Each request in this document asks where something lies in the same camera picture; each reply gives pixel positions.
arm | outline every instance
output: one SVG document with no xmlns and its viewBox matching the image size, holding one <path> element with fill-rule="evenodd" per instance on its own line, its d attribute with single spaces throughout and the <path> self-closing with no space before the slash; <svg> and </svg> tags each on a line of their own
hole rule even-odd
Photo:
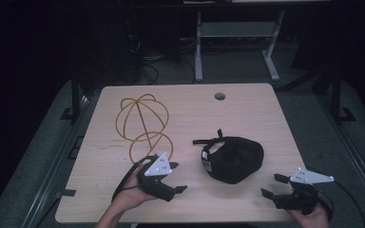
<svg viewBox="0 0 365 228">
<path fill-rule="evenodd" d="M 300 224 L 301 228 L 329 228 L 328 216 L 324 207 L 317 203 L 316 209 L 311 214 L 304 216 L 300 211 L 287 210 L 287 212 Z"/>
<path fill-rule="evenodd" d="M 114 228 L 125 211 L 138 207 L 148 200 L 155 199 L 155 197 L 147 195 L 138 187 L 136 175 L 141 168 L 138 168 L 124 185 L 124 188 L 131 188 L 125 189 L 118 194 L 96 224 L 96 228 Z"/>
</svg>

cable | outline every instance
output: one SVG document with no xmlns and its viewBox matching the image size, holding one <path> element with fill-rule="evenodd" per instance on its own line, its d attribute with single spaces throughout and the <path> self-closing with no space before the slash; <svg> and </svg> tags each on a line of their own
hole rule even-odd
<svg viewBox="0 0 365 228">
<path fill-rule="evenodd" d="M 305 165 L 306 166 L 306 168 L 308 169 L 308 170 L 312 170 L 312 171 L 314 171 L 314 172 L 317 172 L 317 173 L 319 173 L 319 174 L 322 174 L 322 175 L 325 175 L 324 173 L 322 173 L 322 172 L 320 172 L 319 170 L 317 170 L 317 169 L 315 169 L 315 168 L 313 168 L 313 167 L 311 167 L 311 166 L 309 166 L 309 165 Z M 360 216 L 361 216 L 361 219 L 363 220 L 363 225 L 364 225 L 364 227 L 365 227 L 365 216 L 364 216 L 364 213 L 363 213 L 363 211 L 361 210 L 361 207 L 360 207 L 360 205 L 357 203 L 357 201 L 356 201 L 356 199 L 354 198 L 354 196 L 352 196 L 352 194 L 342 185 L 342 184 L 340 184 L 337 180 L 335 180 L 334 181 L 334 183 L 336 183 L 336 185 L 339 187 L 339 188 L 341 188 L 348 196 L 349 196 L 349 198 L 352 200 L 352 202 L 355 204 L 355 206 L 356 206 L 356 208 L 357 208 L 357 210 L 358 210 L 358 212 L 359 212 L 359 214 L 360 214 Z"/>
</svg>

metal stand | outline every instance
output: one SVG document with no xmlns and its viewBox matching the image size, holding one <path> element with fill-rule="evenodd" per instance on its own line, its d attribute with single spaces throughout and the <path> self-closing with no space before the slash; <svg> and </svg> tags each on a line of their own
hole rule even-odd
<svg viewBox="0 0 365 228">
<path fill-rule="evenodd" d="M 279 75 L 277 69 L 275 68 L 274 62 L 272 61 L 272 51 L 274 50 L 275 43 L 277 42 L 280 26 L 283 21 L 284 10 L 279 12 L 277 21 L 274 26 L 274 30 L 271 35 L 271 44 L 269 45 L 268 49 L 262 51 L 263 59 L 265 60 L 265 64 L 268 67 L 269 74 L 271 75 L 272 80 L 278 81 Z"/>
<path fill-rule="evenodd" d="M 197 50 L 195 52 L 195 80 L 197 82 L 203 80 L 201 58 L 202 37 L 271 37 L 271 43 L 268 49 L 262 51 L 262 56 L 272 80 L 278 81 L 279 76 L 271 56 L 278 39 L 284 12 L 284 10 L 279 12 L 275 22 L 203 22 L 201 12 L 199 11 L 197 20 Z"/>
</svg>

black cable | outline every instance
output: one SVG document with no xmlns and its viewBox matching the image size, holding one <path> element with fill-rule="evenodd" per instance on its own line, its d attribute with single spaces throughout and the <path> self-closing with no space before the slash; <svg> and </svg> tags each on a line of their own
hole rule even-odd
<svg viewBox="0 0 365 228">
<path fill-rule="evenodd" d="M 156 72 L 156 77 L 154 79 L 152 79 L 152 77 L 150 76 L 149 72 L 147 72 L 144 68 L 145 67 L 149 67 L 152 68 L 155 72 Z M 153 84 L 157 84 L 157 81 L 159 79 L 159 70 L 153 66 L 150 65 L 144 65 L 144 67 L 142 68 L 142 74 L 145 76 L 147 83 L 149 85 L 153 85 Z"/>
<path fill-rule="evenodd" d="M 135 186 L 132 186 L 132 187 L 123 188 L 121 190 L 124 191 L 124 190 L 128 190 L 128 189 L 136 188 L 136 187 L 138 187 L 138 185 L 135 185 Z"/>
<path fill-rule="evenodd" d="M 322 172 L 320 172 L 319 170 L 317 170 L 317 169 L 315 169 L 315 168 L 313 168 L 313 167 L 311 167 L 311 166 L 309 166 L 309 165 L 305 165 L 306 166 L 306 168 L 308 169 L 308 170 L 311 170 L 311 171 L 313 171 L 313 172 L 316 172 L 316 173 L 319 173 L 319 174 L 322 174 L 322 175 L 325 175 L 324 173 L 322 173 Z M 336 185 L 339 187 L 339 188 L 341 188 L 348 196 L 349 196 L 349 198 L 352 200 L 352 202 L 355 204 L 355 206 L 356 206 L 356 208 L 357 208 L 357 210 L 358 210 L 358 212 L 359 212 L 359 214 L 360 214 L 360 216 L 361 216 L 361 219 L 363 220 L 363 225 L 364 225 L 364 227 L 365 227 L 365 216 L 364 216 L 364 213 L 363 213 L 363 211 L 361 210 L 361 207 L 360 207 L 360 205 L 357 203 L 357 201 L 356 201 L 356 199 L 354 198 L 354 196 L 352 196 L 352 194 L 342 185 L 342 184 L 340 184 L 337 180 L 335 180 L 334 181 L 334 183 L 336 183 Z"/>
<path fill-rule="evenodd" d="M 195 84 L 195 68 L 188 62 L 188 61 L 186 61 L 186 60 L 184 60 L 184 59 L 180 59 L 181 61 L 183 61 L 183 62 L 185 62 L 186 64 L 188 64 L 189 65 L 189 67 L 192 69 L 192 71 L 193 71 L 193 73 L 194 73 L 194 78 L 192 79 L 192 81 L 191 81 L 191 85 L 193 85 L 193 84 Z"/>
<path fill-rule="evenodd" d="M 330 197 L 328 197 L 328 194 L 326 194 L 324 191 L 322 191 L 322 190 L 319 190 L 318 191 L 320 194 L 322 194 L 322 196 L 324 196 L 329 202 L 330 202 L 330 204 L 331 204 L 331 212 L 332 212 L 332 214 L 334 214 L 334 211 L 335 211 L 335 207 L 334 207 L 334 203 L 333 203 L 333 201 L 331 200 L 331 198 Z"/>
<path fill-rule="evenodd" d="M 46 213 L 43 215 L 43 217 L 40 219 L 40 221 L 35 226 L 36 228 L 40 227 L 41 223 L 43 223 L 44 219 L 48 216 L 49 212 L 54 208 L 54 206 L 59 202 L 60 199 L 56 199 L 54 203 L 49 207 L 49 209 L 46 211 Z"/>
</svg>

wooden table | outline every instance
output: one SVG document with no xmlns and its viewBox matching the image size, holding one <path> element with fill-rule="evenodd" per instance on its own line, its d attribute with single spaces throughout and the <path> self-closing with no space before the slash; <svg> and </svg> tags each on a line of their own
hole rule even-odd
<svg viewBox="0 0 365 228">
<path fill-rule="evenodd" d="M 223 93 L 225 99 L 215 99 Z M 304 163 L 298 153 L 289 126 L 272 87 L 268 84 L 241 85 L 144 85 L 106 87 L 91 118 L 78 158 L 67 183 L 76 190 L 74 197 L 62 197 L 56 219 L 63 223 L 96 222 L 111 196 L 131 167 L 128 150 L 131 141 L 123 139 L 116 129 L 117 115 L 124 98 L 138 99 L 151 94 L 168 111 L 169 120 L 163 133 L 173 144 L 171 162 L 178 166 L 163 182 L 172 187 L 187 185 L 180 195 L 166 202 L 152 200 L 127 211 L 121 222 L 246 222 L 283 221 L 290 217 L 275 204 L 262 197 L 260 188 L 275 193 L 291 194 L 288 184 L 274 181 L 274 174 L 292 175 Z M 158 117 L 140 105 L 147 131 L 163 128 L 167 113 L 161 104 L 146 101 Z M 118 118 L 125 120 L 125 109 Z M 265 152 L 262 168 L 242 182 L 231 185 L 212 179 L 203 169 L 201 145 L 193 140 L 238 136 L 259 142 Z M 125 135 L 144 133 L 141 117 L 131 111 Z M 132 146 L 134 160 L 144 157 L 147 142 Z M 170 152 L 163 137 L 154 151 Z"/>
</svg>

